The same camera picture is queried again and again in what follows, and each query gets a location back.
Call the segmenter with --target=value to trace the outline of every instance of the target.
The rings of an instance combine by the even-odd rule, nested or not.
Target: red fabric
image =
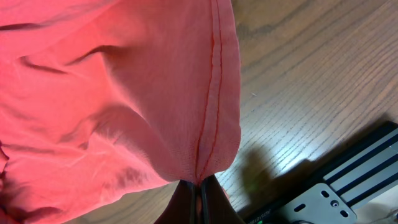
[[[230,0],[1,1],[4,211],[60,223],[226,169],[239,64]]]

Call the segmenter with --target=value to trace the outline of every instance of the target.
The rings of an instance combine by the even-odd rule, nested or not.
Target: pink garment
[[[230,0],[1,1],[1,205],[61,223],[225,170],[239,66]]]

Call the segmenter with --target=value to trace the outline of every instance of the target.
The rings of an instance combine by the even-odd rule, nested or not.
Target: red stitching
[[[208,167],[208,164],[210,162],[210,159],[213,155],[214,152],[214,148],[216,146],[216,142],[217,142],[217,134],[218,134],[218,121],[219,121],[219,116],[220,116],[220,93],[221,93],[221,84],[223,83],[223,42],[222,42],[222,38],[221,38],[221,22],[220,22],[220,9],[218,7],[218,1],[216,0],[216,5],[217,5],[217,14],[218,14],[218,29],[220,32],[220,67],[221,67],[221,72],[220,72],[220,86],[218,87],[218,102],[217,102],[217,120],[216,120],[216,133],[214,136],[214,141],[213,141],[213,145],[211,147],[211,151],[210,151],[210,155],[207,158],[206,164],[203,167],[202,172],[200,173],[200,178],[199,180],[201,181],[203,178],[203,175],[205,174],[205,171]]]
[[[205,113],[203,115],[203,124],[201,127],[201,131],[199,134],[199,139],[197,143],[197,147],[195,150],[195,182],[197,184],[200,184],[200,180],[198,181],[198,163],[199,163],[199,145],[200,145],[200,140],[201,137],[203,136],[203,131],[205,130],[205,122],[206,122],[206,112],[207,112],[207,106],[208,106],[208,99],[209,99],[209,94],[210,94],[210,85],[211,85],[211,80],[213,79],[213,52],[214,52],[214,32],[213,32],[213,13],[211,13],[211,55],[210,55],[210,80],[209,80],[209,86],[207,89],[207,95],[206,95],[206,103],[205,103]]]

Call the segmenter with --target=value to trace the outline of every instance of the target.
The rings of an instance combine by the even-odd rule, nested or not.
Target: metal plate
[[[332,206],[333,201],[337,202],[337,207]],[[356,221],[355,213],[327,184],[313,186],[280,208],[278,213],[290,222],[303,220],[316,224],[354,224]]]

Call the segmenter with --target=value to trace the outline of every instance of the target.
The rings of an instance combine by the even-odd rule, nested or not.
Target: wooden surface
[[[242,142],[216,176],[245,215],[360,130],[398,121],[398,1],[234,0],[233,7]],[[175,186],[125,195],[70,223],[153,223]]]

